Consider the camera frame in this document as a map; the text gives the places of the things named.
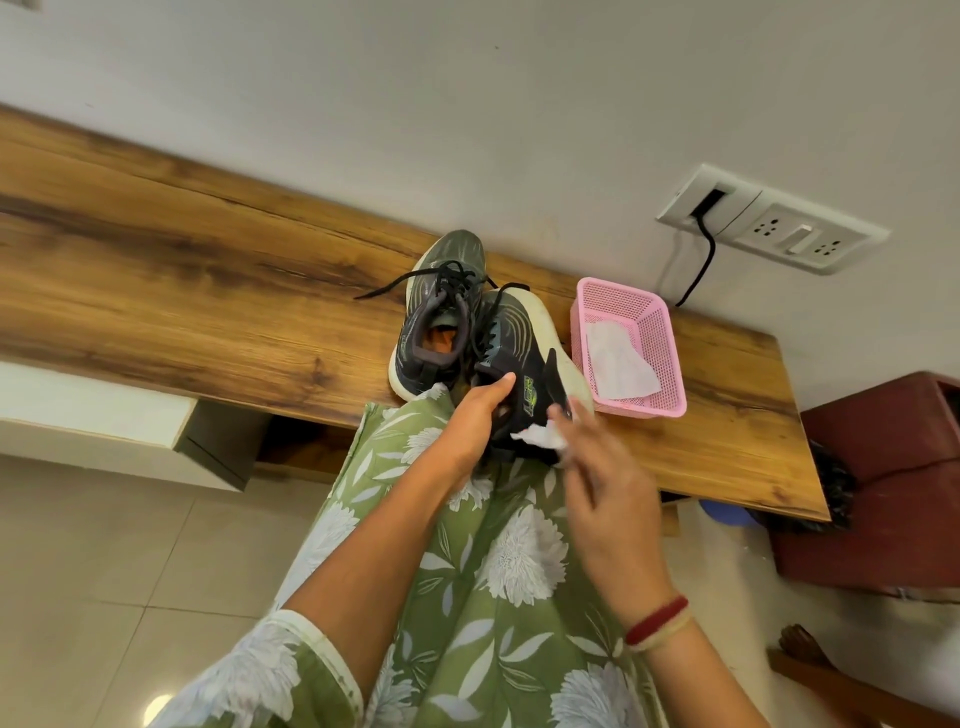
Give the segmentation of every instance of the pink plastic basket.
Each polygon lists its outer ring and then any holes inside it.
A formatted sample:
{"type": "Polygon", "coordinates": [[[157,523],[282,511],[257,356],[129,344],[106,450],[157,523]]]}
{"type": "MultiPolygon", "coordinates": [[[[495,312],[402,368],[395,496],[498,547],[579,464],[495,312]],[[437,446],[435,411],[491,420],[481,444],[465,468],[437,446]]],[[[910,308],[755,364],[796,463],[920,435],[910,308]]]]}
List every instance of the pink plastic basket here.
{"type": "Polygon", "coordinates": [[[686,411],[684,378],[670,327],[670,312],[660,296],[608,280],[581,279],[577,283],[577,300],[570,307],[570,349],[600,412],[650,418],[680,417],[686,411]],[[627,329],[634,349],[657,373],[659,392],[633,400],[602,400],[597,396],[586,327],[596,321],[616,321],[627,329]]]}

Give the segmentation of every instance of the sneaker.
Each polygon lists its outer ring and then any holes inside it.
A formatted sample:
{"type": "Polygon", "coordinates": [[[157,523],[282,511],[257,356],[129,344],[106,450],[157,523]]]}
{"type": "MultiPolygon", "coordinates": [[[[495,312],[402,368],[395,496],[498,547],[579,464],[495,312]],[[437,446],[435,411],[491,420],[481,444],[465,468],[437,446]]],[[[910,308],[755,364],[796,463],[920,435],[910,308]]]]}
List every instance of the sneaker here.
{"type": "Polygon", "coordinates": [[[470,231],[448,232],[412,271],[356,298],[379,296],[403,280],[407,281],[407,315],[388,376],[397,395],[410,401],[437,382],[452,389],[463,371],[471,324],[489,280],[483,244],[470,231]]]}
{"type": "Polygon", "coordinates": [[[568,396],[593,409],[587,379],[564,352],[543,301],[519,283],[488,291],[483,295],[474,347],[475,384],[492,383],[507,372],[516,374],[513,391],[494,413],[491,455],[507,462],[533,457],[556,463],[556,451],[510,436],[530,425],[546,425],[546,410],[551,404],[559,404],[569,415],[568,396]]]}

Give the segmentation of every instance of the white flower print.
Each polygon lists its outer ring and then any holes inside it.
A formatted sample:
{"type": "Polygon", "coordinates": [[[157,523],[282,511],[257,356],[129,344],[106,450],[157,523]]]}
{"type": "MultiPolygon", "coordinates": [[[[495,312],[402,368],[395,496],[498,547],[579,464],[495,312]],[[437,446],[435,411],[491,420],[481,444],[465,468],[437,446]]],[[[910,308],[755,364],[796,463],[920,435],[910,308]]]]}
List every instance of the white flower print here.
{"type": "Polygon", "coordinates": [[[477,572],[477,586],[515,607],[553,595],[566,579],[568,545],[557,526],[532,505],[514,513],[477,572]]]}
{"type": "Polygon", "coordinates": [[[440,397],[445,395],[446,392],[447,392],[446,385],[438,381],[436,384],[430,387],[430,389],[428,389],[426,392],[420,392],[416,397],[414,397],[414,401],[438,400],[440,397]]]}
{"type": "Polygon", "coordinates": [[[279,609],[290,595],[300,588],[300,584],[326,561],[326,557],[344,542],[359,522],[349,508],[345,508],[340,503],[330,503],[313,524],[310,534],[300,547],[297,558],[294,559],[293,565],[283,578],[283,583],[276,593],[274,609],[279,609]]]}
{"type": "Polygon", "coordinates": [[[294,650],[300,640],[279,624],[260,622],[230,651],[184,688],[151,728],[199,726],[233,713],[232,728],[250,728],[269,711],[281,720],[294,712],[291,690],[300,682],[294,650]]]}
{"type": "Polygon", "coordinates": [[[417,714],[417,708],[410,705],[414,684],[410,679],[394,682],[399,675],[400,672],[394,670],[394,646],[391,644],[364,713],[364,728],[408,728],[413,724],[417,714]]]}
{"type": "Polygon", "coordinates": [[[614,663],[588,665],[566,674],[550,697],[557,728],[643,728],[647,721],[636,690],[614,663]]]}
{"type": "Polygon", "coordinates": [[[440,433],[443,432],[439,427],[425,427],[416,435],[410,435],[407,438],[407,450],[400,458],[401,463],[408,465],[423,455],[423,451],[433,445],[440,433]]]}
{"type": "Polygon", "coordinates": [[[459,511],[460,504],[473,498],[472,510],[477,510],[483,505],[484,501],[490,497],[493,490],[493,481],[488,477],[478,477],[471,475],[467,483],[459,491],[450,496],[446,502],[451,511],[459,511]]]}

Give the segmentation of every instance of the shoe insole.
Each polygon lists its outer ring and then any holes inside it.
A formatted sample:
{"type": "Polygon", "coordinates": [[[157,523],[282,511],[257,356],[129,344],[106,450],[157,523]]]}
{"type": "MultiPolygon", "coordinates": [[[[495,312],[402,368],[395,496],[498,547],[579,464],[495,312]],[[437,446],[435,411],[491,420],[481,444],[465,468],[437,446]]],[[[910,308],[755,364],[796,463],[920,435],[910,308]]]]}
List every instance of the shoe insole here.
{"type": "Polygon", "coordinates": [[[453,351],[453,339],[456,335],[456,327],[429,328],[423,335],[421,345],[432,352],[450,353],[453,351]]]}

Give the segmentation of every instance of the green floral dress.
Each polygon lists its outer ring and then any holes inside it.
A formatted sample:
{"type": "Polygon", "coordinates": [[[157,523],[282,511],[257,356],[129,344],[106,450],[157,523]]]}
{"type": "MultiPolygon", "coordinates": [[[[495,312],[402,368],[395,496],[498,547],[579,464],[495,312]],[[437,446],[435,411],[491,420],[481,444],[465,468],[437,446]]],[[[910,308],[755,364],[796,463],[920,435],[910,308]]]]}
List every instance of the green floral dress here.
{"type": "Polygon", "coordinates": [[[475,473],[450,498],[366,706],[323,633],[279,609],[452,412],[442,385],[400,408],[367,405],[273,610],[154,728],[664,724],[649,675],[575,558],[563,472],[540,462],[475,473]]]}

